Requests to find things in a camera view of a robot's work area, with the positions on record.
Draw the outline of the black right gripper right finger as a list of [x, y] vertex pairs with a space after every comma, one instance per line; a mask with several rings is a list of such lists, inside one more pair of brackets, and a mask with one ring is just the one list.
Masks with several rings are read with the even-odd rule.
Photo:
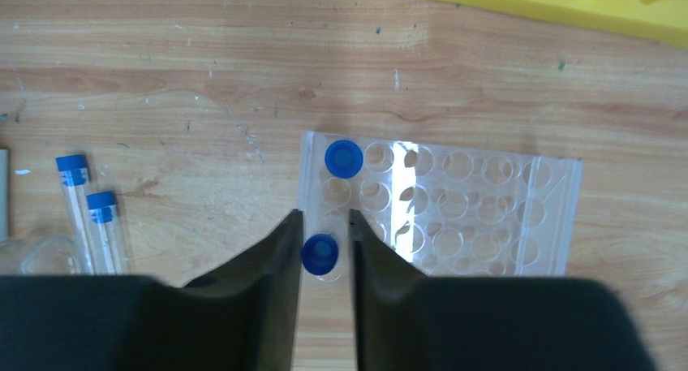
[[625, 306], [580, 278], [434, 277], [349, 214], [360, 370], [653, 370]]

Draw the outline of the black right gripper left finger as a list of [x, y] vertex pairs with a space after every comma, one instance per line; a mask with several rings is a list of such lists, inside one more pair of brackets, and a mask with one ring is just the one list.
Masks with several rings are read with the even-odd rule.
[[288, 370], [303, 214], [183, 287], [139, 275], [4, 276], [4, 370]]

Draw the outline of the blue capped tube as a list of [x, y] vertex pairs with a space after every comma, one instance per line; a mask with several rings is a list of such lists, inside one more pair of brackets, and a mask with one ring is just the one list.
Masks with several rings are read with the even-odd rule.
[[353, 178], [363, 166], [363, 151], [351, 140], [336, 140], [325, 151], [325, 166], [337, 178]]
[[93, 273], [128, 274], [128, 250], [119, 225], [115, 193], [92, 193], [86, 201]]
[[333, 270], [338, 261], [339, 247], [330, 234], [319, 233], [307, 239], [301, 252], [304, 269], [313, 275], [325, 275]]
[[55, 158], [59, 181], [67, 205], [73, 240], [80, 259], [81, 271], [94, 274], [88, 221], [87, 195], [91, 192], [87, 158], [72, 154]]

